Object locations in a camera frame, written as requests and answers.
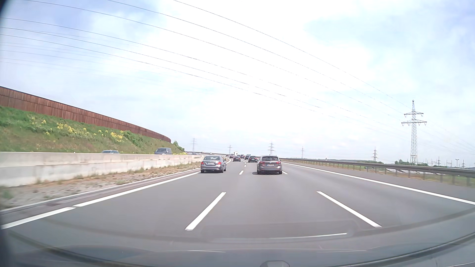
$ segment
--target grassy embankment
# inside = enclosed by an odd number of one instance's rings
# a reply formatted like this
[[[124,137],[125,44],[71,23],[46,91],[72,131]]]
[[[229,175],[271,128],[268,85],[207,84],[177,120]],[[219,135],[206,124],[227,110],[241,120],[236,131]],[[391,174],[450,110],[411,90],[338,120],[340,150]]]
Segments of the grassy embankment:
[[[0,151],[98,153],[115,149],[121,153],[153,153],[173,144],[92,124],[0,106]]]

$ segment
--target concrete barrier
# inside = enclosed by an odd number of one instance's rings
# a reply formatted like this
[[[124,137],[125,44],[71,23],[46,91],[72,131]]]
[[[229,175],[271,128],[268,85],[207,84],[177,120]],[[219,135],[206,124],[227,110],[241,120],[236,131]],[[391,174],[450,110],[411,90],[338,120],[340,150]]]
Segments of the concrete barrier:
[[[0,152],[0,186],[200,162],[204,155]]]

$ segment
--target tree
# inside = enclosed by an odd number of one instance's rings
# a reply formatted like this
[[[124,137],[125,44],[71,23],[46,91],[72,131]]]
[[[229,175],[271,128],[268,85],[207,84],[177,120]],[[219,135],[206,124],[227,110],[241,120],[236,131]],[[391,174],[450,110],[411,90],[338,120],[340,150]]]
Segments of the tree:
[[[173,144],[178,148],[180,149],[181,151],[185,151],[185,149],[183,147],[181,147],[179,144],[178,144],[178,141],[174,141]]]

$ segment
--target gravel strip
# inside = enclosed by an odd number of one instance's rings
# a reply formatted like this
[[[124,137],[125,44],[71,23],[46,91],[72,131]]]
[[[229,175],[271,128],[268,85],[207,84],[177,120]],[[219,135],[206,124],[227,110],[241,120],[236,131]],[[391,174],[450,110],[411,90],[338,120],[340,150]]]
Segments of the gravel strip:
[[[200,162],[0,189],[0,210],[196,169]]]

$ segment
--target transmission tower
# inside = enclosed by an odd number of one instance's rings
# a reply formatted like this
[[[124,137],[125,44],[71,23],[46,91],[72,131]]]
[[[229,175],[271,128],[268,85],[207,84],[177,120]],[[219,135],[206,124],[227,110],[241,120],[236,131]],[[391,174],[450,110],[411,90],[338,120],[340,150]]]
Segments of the transmission tower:
[[[272,142],[270,142],[270,146],[269,146],[269,147],[270,147],[270,149],[268,149],[268,150],[269,150],[269,155],[272,155],[272,152],[275,151],[275,150],[274,150],[274,144],[273,144]]]
[[[376,161],[376,159],[378,158],[376,155],[377,154],[376,154],[376,147],[375,147],[373,150],[373,161]]]
[[[405,113],[404,116],[412,115],[411,120],[402,122],[401,124],[412,125],[412,136],[411,136],[411,163],[417,164],[417,124],[427,124],[425,121],[418,120],[416,115],[423,115],[422,112],[417,112],[414,106],[414,100],[412,100],[412,111],[409,113]]]

